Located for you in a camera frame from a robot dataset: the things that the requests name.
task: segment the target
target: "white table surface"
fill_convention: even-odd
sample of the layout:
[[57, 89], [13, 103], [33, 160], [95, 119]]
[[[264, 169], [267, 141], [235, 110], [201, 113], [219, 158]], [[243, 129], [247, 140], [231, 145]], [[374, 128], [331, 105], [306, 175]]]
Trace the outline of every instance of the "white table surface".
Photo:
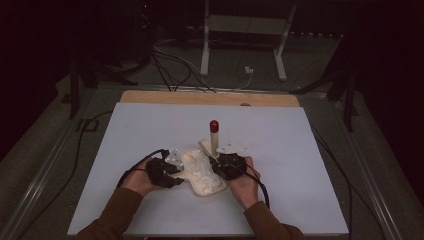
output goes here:
[[[220, 145], [249, 148], [271, 210], [307, 235], [348, 233], [303, 108], [117, 103], [68, 234], [100, 216], [121, 175], [157, 149], [197, 147], [220, 124]], [[129, 229], [140, 236], [249, 235], [243, 209], [229, 189], [198, 197], [189, 183], [149, 194]]]

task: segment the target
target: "red-capped tube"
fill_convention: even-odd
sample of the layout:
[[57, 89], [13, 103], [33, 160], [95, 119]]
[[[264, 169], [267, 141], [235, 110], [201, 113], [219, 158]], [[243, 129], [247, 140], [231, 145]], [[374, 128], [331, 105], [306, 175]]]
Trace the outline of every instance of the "red-capped tube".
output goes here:
[[219, 123], [216, 120], [212, 120], [209, 124], [209, 127], [211, 129], [211, 133], [217, 133], [219, 131]]
[[218, 131], [219, 131], [219, 123], [216, 120], [212, 120], [209, 124], [209, 128], [211, 130], [211, 154], [212, 157], [216, 158], [219, 156], [216, 149], [218, 148]]

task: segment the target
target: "brown sleeve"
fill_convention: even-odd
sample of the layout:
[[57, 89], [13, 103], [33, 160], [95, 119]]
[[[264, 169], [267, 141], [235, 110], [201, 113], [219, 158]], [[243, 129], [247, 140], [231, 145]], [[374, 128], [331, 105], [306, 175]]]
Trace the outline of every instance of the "brown sleeve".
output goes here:
[[264, 202], [248, 208], [244, 215], [259, 240], [301, 240], [303, 233], [296, 227], [281, 224]]
[[109, 199], [100, 218], [81, 230], [75, 240], [123, 239], [143, 197], [138, 193], [117, 188]]

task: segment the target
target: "person's right hand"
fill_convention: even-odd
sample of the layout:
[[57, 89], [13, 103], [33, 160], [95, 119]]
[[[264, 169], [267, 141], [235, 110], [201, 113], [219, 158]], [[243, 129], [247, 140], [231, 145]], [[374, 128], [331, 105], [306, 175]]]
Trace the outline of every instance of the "person's right hand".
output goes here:
[[[246, 164], [253, 168], [253, 160], [251, 157], [245, 157]], [[260, 177], [259, 172], [255, 170], [255, 173], [249, 167], [247, 167], [247, 173], [252, 176], [255, 176], [255, 173]], [[249, 176], [243, 174], [242, 176], [227, 181], [228, 186], [233, 192], [234, 197], [237, 201], [243, 206], [246, 210], [251, 207], [253, 204], [258, 202], [258, 183], [255, 182]]]

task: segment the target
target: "cord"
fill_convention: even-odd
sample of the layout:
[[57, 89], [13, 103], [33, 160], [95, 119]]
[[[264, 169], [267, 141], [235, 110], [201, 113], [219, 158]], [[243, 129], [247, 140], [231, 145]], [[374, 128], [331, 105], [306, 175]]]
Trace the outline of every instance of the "cord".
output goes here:
[[188, 79], [189, 79], [189, 78], [191, 77], [191, 75], [193, 74], [193, 71], [191, 71], [191, 69], [190, 69], [190, 67], [188, 66], [188, 64], [187, 64], [187, 63], [182, 62], [182, 61], [179, 61], [178, 59], [175, 59], [175, 58], [171, 58], [171, 57], [169, 57], [168, 55], [165, 55], [165, 54], [162, 54], [162, 55], [164, 55], [164, 56], [157, 55], [157, 54], [156, 54], [156, 52], [153, 52], [153, 54], [155, 54], [155, 56], [156, 56], [156, 57], [158, 57], [158, 58], [163, 58], [163, 59], [167, 59], [167, 60], [170, 60], [170, 61], [175, 61], [175, 62], [178, 62], [178, 63], [180, 63], [180, 64], [182, 64], [182, 65], [184, 65], [184, 66], [186, 66], [186, 67], [187, 67], [187, 69], [188, 69], [188, 74], [187, 74], [187, 76], [186, 76], [183, 80], [181, 80], [181, 81], [178, 81], [178, 80], [176, 80], [174, 77], [172, 77], [172, 76], [171, 76], [171, 74], [169, 73], [169, 71], [168, 71], [166, 68], [164, 68], [164, 71], [166, 71], [166, 73], [167, 73], [168, 77], [169, 77], [170, 79], [173, 79], [175, 82], [177, 82], [177, 84], [174, 84], [175, 86], [174, 86], [174, 88], [172, 89], [174, 92], [175, 92], [175, 91], [177, 91], [177, 89], [178, 89], [178, 87], [179, 87], [179, 86], [181, 86], [182, 84], [184, 84], [185, 82], [187, 82], [187, 81], [188, 81]]
[[[247, 24], [247, 27], [246, 27], [246, 29], [244, 30], [244, 33], [247, 33], [247, 31], [248, 31], [248, 30], [249, 30], [249, 28], [250, 28], [250, 24], [252, 24], [252, 18], [249, 18], [249, 23]], [[238, 62], [237, 62], [236, 73], [237, 73], [237, 71], [238, 71], [238, 69], [239, 69], [239, 67], [240, 67], [241, 59], [242, 59], [242, 57], [243, 57], [243, 55], [244, 55], [244, 53], [245, 53], [245, 52], [246, 52], [246, 50], [243, 50], [243, 51], [241, 52], [241, 54], [240, 54], [239, 60], [238, 60]]]
[[163, 74], [162, 74], [161, 68], [159, 67], [159, 66], [161, 66], [161, 65], [159, 64], [158, 60], [156, 59], [156, 56], [155, 56], [154, 54], [151, 54], [151, 55], [152, 55], [152, 57], [153, 57], [153, 60], [154, 60], [154, 61], [155, 61], [155, 63], [156, 63], [156, 67], [158, 68], [159, 74], [160, 74], [160, 76], [162, 77], [163, 82], [164, 82], [164, 83], [165, 83], [165, 85], [168, 87], [168, 90], [169, 90], [170, 92], [172, 92], [172, 89], [171, 89], [171, 87], [169, 86], [169, 83], [166, 81], [165, 77], [164, 77], [164, 76], [163, 76]]
[[[218, 37], [217, 39], [209, 39], [208, 42], [210, 42], [210, 43], [214, 43], [214, 42], [218, 43], [219, 41], [221, 41], [222, 39], [224, 39], [224, 37], [227, 34], [228, 34], [228, 32], [223, 32], [220, 37]], [[186, 39], [185, 41], [187, 41], [187, 42], [196, 42], [196, 41], [203, 42], [204, 40], [205, 39], [203, 39], [203, 38], [192, 38], [192, 39]], [[168, 38], [168, 39], [164, 39], [164, 40], [162, 40], [160, 42], [156, 42], [155, 45], [159, 46], [159, 45], [163, 45], [165, 43], [174, 42], [174, 41], [180, 41], [180, 40], [179, 39], [176, 39], [176, 38]]]
[[[195, 79], [196, 79], [196, 80], [197, 80], [197, 81], [198, 81], [198, 82], [199, 82], [199, 83], [200, 83], [203, 87], [207, 88], [209, 91], [216, 92], [216, 91], [213, 89], [213, 87], [212, 87], [212, 86], [208, 85], [208, 84], [204, 81], [203, 77], [200, 75], [200, 71], [199, 71], [199, 69], [198, 69], [196, 66], [194, 66], [194, 64], [193, 64], [193, 63], [191, 63], [190, 61], [187, 61], [187, 60], [185, 60], [185, 59], [183, 59], [183, 58], [176, 57], [176, 56], [173, 56], [173, 55], [171, 55], [171, 54], [165, 53], [165, 52], [161, 51], [159, 48], [157, 48], [156, 46], [153, 46], [153, 47], [156, 49], [156, 51], [153, 51], [153, 54], [155, 54], [155, 56], [158, 56], [157, 54], [161, 54], [161, 55], [166, 56], [168, 60], [173, 60], [173, 61], [179, 62], [180, 64], [182, 64], [182, 65], [186, 66], [186, 67], [189, 69], [189, 71], [192, 73], [192, 76], [194, 76], [194, 77], [195, 77]], [[199, 79], [199, 77], [197, 76], [197, 74], [195, 74], [195, 73], [193, 72], [192, 68], [196, 69], [196, 73], [200, 76], [201, 80]], [[176, 91], [176, 90], [178, 89], [178, 87], [179, 87], [179, 86], [181, 86], [182, 84], [183, 84], [183, 83], [179, 84], [179, 85], [177, 86], [177, 88], [175, 88], [175, 91]]]
[[159, 65], [156, 64], [156, 63], [150, 63], [150, 64], [157, 67], [159, 71], [163, 71], [166, 74], [166, 76], [168, 77], [168, 79], [170, 80], [170, 82], [172, 84], [172, 86], [170, 86], [170, 85], [168, 85], [168, 86], [172, 89], [172, 91], [174, 91], [175, 84], [176, 84], [176, 82], [179, 82], [179, 81], [177, 79], [175, 79], [174, 77], [172, 77], [171, 74], [169, 73], [168, 69], [165, 68], [161, 63], [159, 63]]
[[165, 157], [165, 154], [169, 154], [169, 151], [164, 150], [164, 149], [159, 149], [156, 150], [152, 153], [150, 153], [149, 155], [145, 156], [143, 159], [141, 159], [138, 163], [134, 164], [128, 171], [125, 171], [125, 173], [121, 176], [121, 178], [118, 181], [118, 184], [116, 185], [116, 187], [120, 187], [122, 185], [122, 183], [124, 182], [125, 178], [128, 176], [128, 174], [130, 174], [132, 171], [145, 171], [145, 172], [149, 172], [147, 169], [140, 169], [137, 168], [137, 166], [141, 163], [143, 163], [144, 161], [146, 161], [147, 159], [151, 158], [153, 155], [156, 155], [158, 153], [162, 154], [162, 158]]
[[322, 137], [322, 135], [318, 132], [318, 130], [315, 128], [314, 125], [312, 125], [313, 130], [316, 132], [316, 134], [318, 135], [318, 137], [314, 136], [315, 140], [325, 149], [325, 151], [330, 155], [330, 158], [333, 160], [333, 162], [336, 164], [337, 168], [339, 169], [339, 171], [341, 172], [341, 174], [343, 175], [347, 185], [348, 185], [348, 190], [349, 190], [349, 240], [352, 239], [352, 190], [357, 194], [357, 196], [361, 199], [361, 201], [363, 202], [363, 204], [365, 205], [365, 207], [367, 208], [367, 210], [371, 213], [372, 217], [374, 218], [374, 220], [376, 221], [378, 228], [381, 232], [381, 235], [383, 236], [383, 239], [385, 238], [384, 232], [383, 232], [383, 228], [380, 224], [380, 222], [378, 221], [377, 217], [375, 216], [374, 212], [372, 211], [371, 207], [367, 204], [367, 202], [365, 201], [365, 199], [361, 196], [361, 194], [359, 193], [359, 191], [356, 189], [355, 186], [352, 185], [352, 183], [350, 182], [349, 178], [347, 177], [346, 172], [343, 170], [343, 168], [340, 166], [339, 162], [337, 161], [336, 157], [334, 156], [333, 152], [331, 151], [330, 147], [328, 146], [328, 144], [325, 142], [324, 138]]
[[100, 113], [98, 115], [96, 115], [95, 117], [91, 118], [88, 120], [88, 122], [86, 122], [84, 124], [84, 126], [82, 127], [79, 139], [78, 139], [78, 145], [77, 145], [77, 152], [75, 154], [75, 160], [74, 160], [74, 167], [72, 169], [71, 175], [68, 177], [68, 179], [66, 180], [66, 182], [63, 184], [62, 188], [59, 190], [59, 192], [56, 193], [56, 195], [41, 209], [41, 211], [34, 217], [34, 219], [27, 225], [27, 227], [21, 232], [21, 234], [18, 236], [18, 240], [22, 239], [22, 237], [25, 235], [25, 233], [32, 227], [32, 225], [34, 225], [34, 223], [44, 214], [44, 212], [52, 205], [52, 203], [54, 201], [56, 201], [56, 199], [62, 194], [62, 192], [66, 189], [66, 187], [68, 186], [69, 182], [71, 181], [71, 179], [74, 177], [75, 172], [78, 168], [78, 162], [79, 162], [79, 153], [80, 153], [80, 149], [81, 149], [81, 142], [82, 142], [82, 137], [87, 129], [87, 127], [93, 122], [95, 121], [97, 118], [106, 115], [106, 114], [110, 114], [112, 113], [112, 111], [107, 111], [107, 112], [103, 112]]
[[232, 165], [231, 163], [227, 163], [229, 166], [233, 167], [234, 169], [236, 169], [237, 171], [241, 172], [242, 174], [250, 177], [251, 179], [253, 179], [258, 185], [259, 187], [261, 187], [262, 193], [264, 195], [265, 198], [265, 204], [268, 208], [270, 208], [270, 204], [269, 204], [269, 196], [268, 196], [268, 191], [266, 190], [265, 185], [261, 182], [259, 176], [256, 174], [255, 169], [253, 169], [251, 166], [249, 166], [248, 164], [246, 164], [246, 166], [248, 166], [253, 173], [255, 174], [255, 176], [253, 176], [252, 174], [248, 173], [247, 171], [242, 171], [239, 168], [237, 168], [236, 166]]
[[252, 72], [249, 72], [249, 81], [243, 87], [235, 88], [234, 91], [241, 90], [248, 87], [250, 83], [252, 82], [252, 74], [253, 74]]

